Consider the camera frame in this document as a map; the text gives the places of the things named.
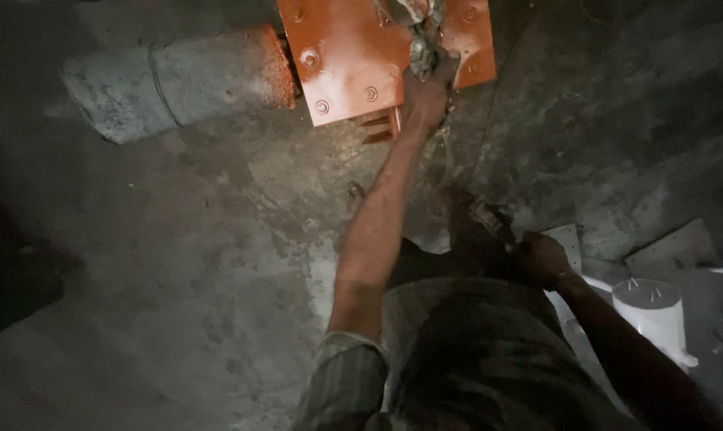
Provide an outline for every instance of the forearm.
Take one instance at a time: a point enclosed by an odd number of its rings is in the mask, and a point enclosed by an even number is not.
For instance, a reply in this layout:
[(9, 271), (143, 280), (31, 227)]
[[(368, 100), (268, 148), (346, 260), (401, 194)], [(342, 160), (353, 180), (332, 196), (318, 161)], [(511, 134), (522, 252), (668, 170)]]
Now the forearm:
[(401, 247), (407, 192), (427, 135), (405, 127), (348, 224), (338, 262), (328, 331), (354, 330), (376, 340), (382, 295)]
[(651, 429), (723, 429), (718, 410), (670, 358), (594, 293), (568, 275), (558, 289), (612, 386)]
[(401, 245), (407, 189), (424, 139), (422, 132), (413, 130), (391, 148), (365, 201), (348, 224), (337, 279), (385, 288)]

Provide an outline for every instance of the striped shirt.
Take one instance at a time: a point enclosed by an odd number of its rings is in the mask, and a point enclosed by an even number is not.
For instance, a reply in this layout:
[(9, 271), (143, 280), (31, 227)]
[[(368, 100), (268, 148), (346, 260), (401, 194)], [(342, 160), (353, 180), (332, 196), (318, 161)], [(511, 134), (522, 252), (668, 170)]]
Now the striped shirt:
[(383, 337), (329, 333), (294, 429), (644, 429), (583, 371), (536, 289), (415, 281), (386, 293)]

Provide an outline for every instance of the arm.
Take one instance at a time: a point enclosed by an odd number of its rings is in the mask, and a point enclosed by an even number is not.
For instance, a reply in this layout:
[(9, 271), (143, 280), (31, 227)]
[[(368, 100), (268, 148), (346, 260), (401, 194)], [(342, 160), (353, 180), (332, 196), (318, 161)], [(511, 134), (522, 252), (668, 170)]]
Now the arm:
[(573, 272), (558, 242), (531, 234), (525, 248), (530, 270), (540, 281), (554, 281), (614, 390), (637, 417), (653, 430), (723, 430), (720, 412), (694, 381)]
[(409, 185), (428, 134), (443, 117), (447, 87), (459, 64), (459, 54), (445, 58), (424, 82), (405, 72), (404, 126), (367, 198), (348, 223), (328, 332), (350, 331), (375, 342), (380, 339), (382, 298), (401, 247)]

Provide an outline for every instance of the shirt sleeve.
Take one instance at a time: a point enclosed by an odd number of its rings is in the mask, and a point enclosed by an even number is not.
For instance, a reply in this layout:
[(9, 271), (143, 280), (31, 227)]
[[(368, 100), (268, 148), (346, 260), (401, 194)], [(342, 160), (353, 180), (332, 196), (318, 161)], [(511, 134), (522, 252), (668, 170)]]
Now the shirt sleeve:
[(364, 429), (380, 413), (388, 368), (381, 349), (351, 332), (332, 332), (298, 403), (292, 428)]

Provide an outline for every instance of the white bucket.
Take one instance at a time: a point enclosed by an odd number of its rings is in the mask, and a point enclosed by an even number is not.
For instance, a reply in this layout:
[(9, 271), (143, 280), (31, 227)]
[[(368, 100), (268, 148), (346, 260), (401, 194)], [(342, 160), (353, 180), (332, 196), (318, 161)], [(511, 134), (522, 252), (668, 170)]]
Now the white bucket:
[(672, 285), (648, 279), (630, 279), (612, 290), (614, 308), (638, 332), (680, 367), (696, 367), (686, 353), (681, 293)]

